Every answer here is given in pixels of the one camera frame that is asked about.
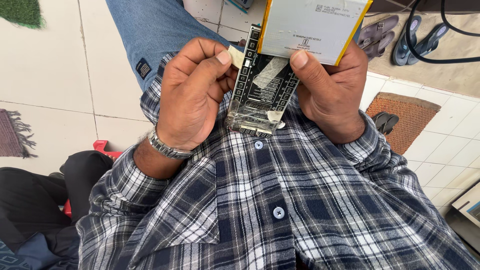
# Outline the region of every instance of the blue patterned fabric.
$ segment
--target blue patterned fabric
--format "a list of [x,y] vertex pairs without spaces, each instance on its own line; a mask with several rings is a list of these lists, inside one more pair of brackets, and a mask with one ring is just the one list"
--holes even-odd
[[[152,123],[173,56],[142,96]],[[297,257],[311,270],[479,269],[364,113],[364,134],[333,145],[294,95],[265,140],[225,128],[230,98],[174,179],[143,174],[137,145],[119,157],[77,223],[80,269],[293,270]]]
[[0,240],[0,270],[29,270],[30,266],[20,256],[13,252]]

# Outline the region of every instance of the sandal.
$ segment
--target sandal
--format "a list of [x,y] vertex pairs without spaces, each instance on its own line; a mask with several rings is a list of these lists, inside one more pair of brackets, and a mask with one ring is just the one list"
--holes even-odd
[[398,15],[393,15],[362,28],[357,45],[363,49],[370,44],[384,39],[387,33],[398,24],[398,20]]
[[[425,56],[431,53],[438,47],[438,40],[445,36],[448,29],[449,28],[444,23],[435,26],[428,36],[415,46],[415,51],[420,56]],[[413,54],[408,56],[407,65],[414,65],[418,62],[419,60]]]
[[368,56],[368,62],[372,61],[375,57],[382,57],[385,53],[385,48],[392,42],[395,38],[395,32],[390,31],[386,34],[385,38],[377,41],[375,43],[371,43],[363,50]]
[[390,135],[393,131],[393,127],[398,123],[400,118],[396,114],[390,114],[385,111],[381,111],[375,116],[372,117],[375,127],[378,132],[385,134],[385,136]]
[[[412,24],[410,25],[410,38],[412,44],[415,46],[417,44],[417,35],[416,32],[421,24],[421,17],[416,15],[413,17]],[[408,62],[408,57],[411,54],[410,49],[407,46],[407,25],[403,28],[402,34],[398,39],[398,42],[395,45],[395,49],[392,53],[393,62],[397,66],[404,66]]]

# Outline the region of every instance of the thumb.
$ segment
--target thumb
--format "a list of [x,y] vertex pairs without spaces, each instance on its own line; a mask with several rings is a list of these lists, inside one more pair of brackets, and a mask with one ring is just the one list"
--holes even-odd
[[290,57],[290,66],[312,95],[334,83],[322,64],[305,50],[299,50]]
[[209,86],[227,72],[231,64],[232,56],[227,50],[223,50],[216,56],[201,61],[186,82],[199,86],[206,92]]

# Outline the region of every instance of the floor tile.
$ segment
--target floor tile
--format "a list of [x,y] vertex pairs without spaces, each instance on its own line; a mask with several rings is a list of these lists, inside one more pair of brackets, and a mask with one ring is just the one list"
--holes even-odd
[[448,165],[470,167],[478,157],[480,157],[480,141],[471,140]]
[[218,34],[228,41],[240,41],[242,39],[247,39],[248,37],[247,32],[232,29],[230,27],[222,25],[220,25],[220,28],[218,29]]
[[396,83],[393,81],[387,81],[382,88],[382,92],[394,93],[394,94],[403,95],[407,97],[414,97],[419,90],[420,90],[420,87],[408,86],[408,85]]
[[366,111],[377,94],[382,90],[385,84],[384,79],[380,79],[374,76],[367,76],[367,82],[363,89],[363,95],[360,102],[360,110]]
[[446,187],[465,170],[465,167],[446,165],[425,186]]
[[433,197],[431,201],[435,206],[443,206],[448,201],[450,201],[455,195],[457,195],[460,191],[462,190],[453,189],[453,188],[444,188],[435,197]]
[[383,75],[383,74],[378,74],[376,72],[370,72],[370,71],[367,71],[367,76],[372,76],[372,77],[379,78],[379,79],[384,79],[384,80],[390,79],[390,76]]
[[15,167],[33,173],[48,175],[58,172],[69,155],[92,150],[97,140],[93,114],[57,110],[36,106],[0,102],[0,108],[17,110],[21,121],[31,125],[34,134],[30,140],[36,142],[35,149],[28,152],[38,158],[0,157],[1,167]]
[[96,117],[98,138],[108,140],[110,151],[124,151],[153,128],[152,123],[113,117]]
[[449,95],[440,94],[437,92],[420,89],[418,93],[415,95],[416,98],[420,98],[431,103],[435,103],[437,105],[443,106],[445,102],[450,98]]
[[262,24],[265,6],[266,0],[255,0],[245,14],[232,3],[225,1],[220,24],[248,32],[251,25]]
[[218,24],[223,0],[183,0],[185,9],[195,18]]
[[427,196],[428,199],[432,200],[433,197],[437,196],[437,194],[442,190],[443,188],[441,187],[428,187],[424,186],[422,188],[423,192]]
[[[142,90],[106,2],[80,0],[80,7],[95,114],[146,120]],[[158,63],[150,65],[156,71]]]
[[451,135],[465,138],[474,138],[480,133],[480,103],[463,119],[452,131]]
[[203,24],[204,26],[206,26],[208,29],[214,31],[215,33],[217,32],[218,30],[218,25],[216,24],[213,24],[213,23],[209,23],[209,22],[206,22],[206,21],[203,21],[203,20],[197,20],[199,23]]
[[437,93],[440,93],[440,94],[449,95],[449,96],[451,96],[453,94],[453,92],[451,92],[451,91],[447,91],[447,90],[443,90],[443,89],[437,89],[437,88],[430,87],[430,86],[422,86],[421,88],[425,89],[425,90],[437,92]]
[[46,26],[0,18],[0,100],[92,112],[77,1],[41,0]]
[[444,204],[445,207],[452,207],[452,203],[454,203],[458,198],[462,197],[466,193],[466,189],[460,190],[455,196],[453,196],[448,202]]
[[424,130],[450,134],[477,105],[476,102],[451,97]]
[[415,82],[411,82],[411,81],[406,81],[406,80],[402,80],[402,79],[393,79],[392,82],[407,85],[407,86],[413,86],[415,88],[420,88],[420,87],[423,86],[423,84],[419,84],[419,83],[415,83]]
[[480,157],[478,157],[476,160],[474,160],[469,167],[472,168],[479,168],[480,169]]
[[457,97],[457,98],[463,98],[463,99],[466,99],[466,100],[471,100],[471,101],[474,101],[474,102],[480,102],[480,98],[467,96],[467,95],[462,95],[462,94],[459,94],[459,93],[453,93],[452,96]]
[[450,211],[450,209],[452,209],[452,207],[439,207],[438,208],[438,212],[440,213],[440,215],[442,215],[442,217],[445,217],[445,215]]
[[447,136],[447,138],[425,160],[431,163],[447,164],[470,142],[470,139]]
[[416,171],[421,165],[421,162],[420,161],[412,161],[412,160],[409,160],[408,161],[408,165],[407,167],[412,170],[412,172]]
[[465,168],[447,187],[467,189],[476,184],[478,180],[480,180],[480,169]]
[[430,180],[437,175],[437,173],[444,167],[442,164],[422,163],[418,169],[415,170],[419,179],[420,186],[425,186]]
[[446,137],[447,135],[422,131],[403,156],[408,160],[425,161]]

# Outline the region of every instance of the silver wristwatch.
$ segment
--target silver wristwatch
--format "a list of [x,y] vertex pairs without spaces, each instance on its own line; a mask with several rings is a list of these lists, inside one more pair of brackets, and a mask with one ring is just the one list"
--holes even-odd
[[155,150],[157,150],[158,152],[160,152],[160,154],[166,156],[167,158],[186,160],[193,155],[193,151],[175,149],[165,145],[165,143],[158,138],[158,134],[156,133],[156,125],[153,128],[152,132],[150,132],[150,134],[148,135],[148,141],[153,146],[153,148],[155,148]]

